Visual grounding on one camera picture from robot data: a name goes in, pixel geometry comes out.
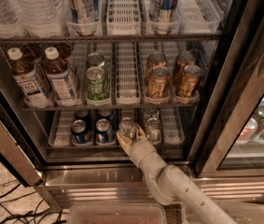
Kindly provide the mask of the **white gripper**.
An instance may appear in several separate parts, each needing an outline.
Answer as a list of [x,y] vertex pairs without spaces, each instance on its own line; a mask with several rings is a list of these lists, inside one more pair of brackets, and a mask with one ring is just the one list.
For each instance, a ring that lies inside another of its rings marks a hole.
[[161,158],[154,146],[146,140],[146,133],[139,124],[136,124],[136,140],[116,133],[118,142],[131,161],[143,172],[160,172],[167,163]]

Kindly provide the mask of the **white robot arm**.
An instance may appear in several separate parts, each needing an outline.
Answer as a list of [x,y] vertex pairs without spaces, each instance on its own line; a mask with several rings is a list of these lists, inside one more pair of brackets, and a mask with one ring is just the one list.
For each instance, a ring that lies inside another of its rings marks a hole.
[[237,224],[177,166],[166,163],[139,125],[136,139],[116,133],[118,142],[145,177],[153,198],[161,205],[182,202],[202,224]]

